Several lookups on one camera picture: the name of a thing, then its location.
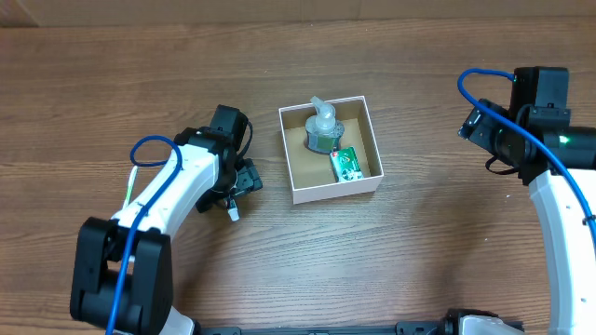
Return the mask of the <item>green toothpaste tube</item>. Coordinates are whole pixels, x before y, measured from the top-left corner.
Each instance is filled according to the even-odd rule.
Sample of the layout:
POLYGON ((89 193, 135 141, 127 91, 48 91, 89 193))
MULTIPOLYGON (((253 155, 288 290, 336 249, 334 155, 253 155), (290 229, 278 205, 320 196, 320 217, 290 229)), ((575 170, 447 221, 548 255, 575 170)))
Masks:
POLYGON ((227 199, 227 213, 231 219, 231 221, 238 221, 240 216, 238 212, 237 202, 233 197, 229 197, 227 199))

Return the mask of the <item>clear pump soap bottle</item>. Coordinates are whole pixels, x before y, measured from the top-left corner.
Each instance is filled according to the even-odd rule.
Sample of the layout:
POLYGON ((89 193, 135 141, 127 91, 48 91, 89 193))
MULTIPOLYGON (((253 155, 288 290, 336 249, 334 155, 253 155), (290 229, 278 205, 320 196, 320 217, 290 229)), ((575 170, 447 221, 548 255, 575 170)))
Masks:
POLYGON ((344 124, 336 119, 336 111, 332 104, 314 96, 310 102, 316 110, 305 122, 305 146, 318 154, 330 154, 340 149, 344 135, 344 124))

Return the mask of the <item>green Dettol soap bar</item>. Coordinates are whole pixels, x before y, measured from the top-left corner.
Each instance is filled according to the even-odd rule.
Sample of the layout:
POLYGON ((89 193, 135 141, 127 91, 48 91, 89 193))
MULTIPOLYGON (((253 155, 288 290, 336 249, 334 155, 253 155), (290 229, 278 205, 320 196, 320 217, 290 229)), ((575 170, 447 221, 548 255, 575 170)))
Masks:
POLYGON ((331 152, 330 160, 337 182, 357 181, 364 178, 356 151, 352 146, 331 152))

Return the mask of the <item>green white toothbrush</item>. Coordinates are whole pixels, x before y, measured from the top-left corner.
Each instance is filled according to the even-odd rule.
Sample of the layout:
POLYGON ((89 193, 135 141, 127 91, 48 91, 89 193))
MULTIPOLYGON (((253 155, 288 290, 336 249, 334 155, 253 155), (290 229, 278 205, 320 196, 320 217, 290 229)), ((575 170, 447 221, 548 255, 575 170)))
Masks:
POLYGON ((124 198, 123 205, 122 205, 123 209, 125 209, 130 203, 137 173, 138 173, 138 166, 133 166, 129 173, 129 178, 128 178, 128 182, 127 182, 127 190, 126 190, 125 198, 124 198))

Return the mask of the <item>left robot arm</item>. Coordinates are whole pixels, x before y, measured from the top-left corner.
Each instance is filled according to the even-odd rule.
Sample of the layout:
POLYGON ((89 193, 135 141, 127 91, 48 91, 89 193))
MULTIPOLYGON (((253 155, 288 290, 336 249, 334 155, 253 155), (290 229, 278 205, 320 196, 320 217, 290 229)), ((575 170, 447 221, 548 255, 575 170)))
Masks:
POLYGON ((239 109, 220 105, 206 127, 188 127, 157 161, 153 180, 128 196, 111 219, 88 218, 76 243, 70 296, 72 319, 108 334, 198 334, 199 323, 173 305, 171 243, 196 209, 224 208, 232 221, 237 198, 260 190, 256 166, 246 156, 252 124, 239 109))

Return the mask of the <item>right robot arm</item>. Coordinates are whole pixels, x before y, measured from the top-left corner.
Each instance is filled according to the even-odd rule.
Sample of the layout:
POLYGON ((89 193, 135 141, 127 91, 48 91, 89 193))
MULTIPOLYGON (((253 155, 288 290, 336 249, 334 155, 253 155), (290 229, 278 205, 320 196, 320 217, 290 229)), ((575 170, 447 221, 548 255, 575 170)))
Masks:
POLYGON ((513 73, 472 68, 457 88, 473 109, 459 137, 507 165, 529 189, 543 236, 550 292, 550 334, 595 331, 595 130, 571 126, 569 72, 562 67, 521 67, 513 73), (503 108, 474 98, 471 74, 504 77, 512 84, 503 108))

